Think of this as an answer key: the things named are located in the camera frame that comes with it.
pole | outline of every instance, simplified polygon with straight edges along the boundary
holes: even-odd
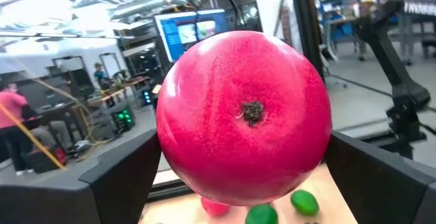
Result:
[[[295,15],[300,31],[301,47],[303,54],[310,60],[316,68],[321,79],[324,81],[324,71],[320,56],[320,47],[317,43],[317,34],[314,23],[317,22],[317,16],[312,10],[307,8],[307,2],[311,0],[294,0]]]

computer monitor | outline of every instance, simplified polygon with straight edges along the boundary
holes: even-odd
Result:
[[[228,31],[224,10],[202,10],[155,16],[157,30],[162,38],[168,60],[177,61],[198,40]]]

green lime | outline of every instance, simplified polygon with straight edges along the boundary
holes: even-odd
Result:
[[[277,224],[279,215],[269,204],[260,204],[250,209],[245,224]]]
[[[291,194],[291,204],[298,213],[305,216],[314,216],[320,211],[315,196],[304,190],[298,190]]]

red fruit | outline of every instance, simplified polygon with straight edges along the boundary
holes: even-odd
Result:
[[[213,217],[221,217],[230,211],[230,206],[218,204],[214,201],[201,197],[201,202],[204,211]]]
[[[171,168],[200,195],[232,206],[295,189],[321,161],[331,130],[315,68],[263,33],[196,44],[159,92],[157,133]]]

wooden tray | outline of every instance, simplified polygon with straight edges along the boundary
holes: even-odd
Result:
[[[334,183],[327,166],[320,165],[299,187],[314,194],[320,205],[316,217],[302,217],[290,203],[290,194],[272,203],[279,213],[279,224],[355,224],[357,223]],[[225,216],[208,216],[196,194],[175,197],[146,205],[139,224],[243,224],[247,207],[233,207]]]

